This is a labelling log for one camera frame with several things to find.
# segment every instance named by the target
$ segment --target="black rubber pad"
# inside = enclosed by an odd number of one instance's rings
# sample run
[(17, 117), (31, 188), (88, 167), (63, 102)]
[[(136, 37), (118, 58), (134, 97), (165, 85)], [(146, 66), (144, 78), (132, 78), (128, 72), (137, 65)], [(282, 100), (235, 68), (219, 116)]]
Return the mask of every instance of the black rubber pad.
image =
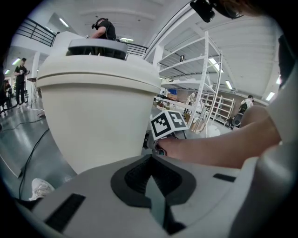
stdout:
[(231, 183), (234, 183), (234, 181), (236, 179), (236, 177), (225, 175), (225, 174), (220, 174), (220, 173), (213, 175), (213, 177), (216, 179), (221, 179), (221, 180), (231, 182)]
[(71, 194), (45, 221), (45, 223), (58, 232), (62, 232), (70, 222), (73, 215), (85, 200), (85, 196)]

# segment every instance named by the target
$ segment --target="man in black shirt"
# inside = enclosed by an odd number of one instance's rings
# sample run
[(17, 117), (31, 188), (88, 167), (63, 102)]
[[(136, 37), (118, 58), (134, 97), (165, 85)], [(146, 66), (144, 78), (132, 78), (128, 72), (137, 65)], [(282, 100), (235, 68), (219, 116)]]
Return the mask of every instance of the man in black shirt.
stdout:
[(96, 32), (91, 36), (93, 39), (106, 39), (115, 40), (116, 33), (113, 24), (106, 18), (100, 18), (92, 28), (96, 29)]
[(25, 97), (24, 97), (24, 90), (25, 90), (25, 75), (28, 75), (30, 73), (30, 70), (27, 70), (24, 67), (24, 64), (26, 62), (26, 58), (22, 58), (20, 62), (20, 66), (17, 66), (14, 75), (17, 76), (17, 80), (15, 83), (16, 86), (16, 100), (17, 100), (17, 105), (18, 108), (20, 108), (20, 99), (22, 104), (25, 102)]

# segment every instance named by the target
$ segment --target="cube with marker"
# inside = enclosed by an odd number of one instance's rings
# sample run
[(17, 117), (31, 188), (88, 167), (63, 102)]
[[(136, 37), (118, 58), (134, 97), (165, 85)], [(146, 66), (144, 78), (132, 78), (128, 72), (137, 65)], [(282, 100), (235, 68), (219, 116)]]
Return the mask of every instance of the cube with marker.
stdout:
[(164, 110), (150, 122), (154, 140), (163, 138), (172, 132), (187, 130), (188, 127), (180, 112)]

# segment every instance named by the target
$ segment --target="white bucket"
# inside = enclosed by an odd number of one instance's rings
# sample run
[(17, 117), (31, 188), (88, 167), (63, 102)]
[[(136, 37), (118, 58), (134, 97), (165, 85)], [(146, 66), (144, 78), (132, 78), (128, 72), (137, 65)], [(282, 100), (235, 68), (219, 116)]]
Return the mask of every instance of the white bucket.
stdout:
[(53, 138), (78, 174), (141, 154), (160, 84), (156, 69), (132, 55), (47, 59), (37, 81)]

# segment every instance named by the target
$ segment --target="black and white pattern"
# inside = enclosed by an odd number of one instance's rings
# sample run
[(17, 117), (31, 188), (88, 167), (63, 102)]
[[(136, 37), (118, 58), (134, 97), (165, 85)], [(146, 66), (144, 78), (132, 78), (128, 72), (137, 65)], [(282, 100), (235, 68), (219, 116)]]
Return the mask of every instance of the black and white pattern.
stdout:
[(161, 113), (151, 121), (151, 127), (154, 131), (155, 137), (166, 134), (171, 130), (166, 114)]
[(169, 112), (175, 128), (185, 127), (185, 122), (179, 112)]

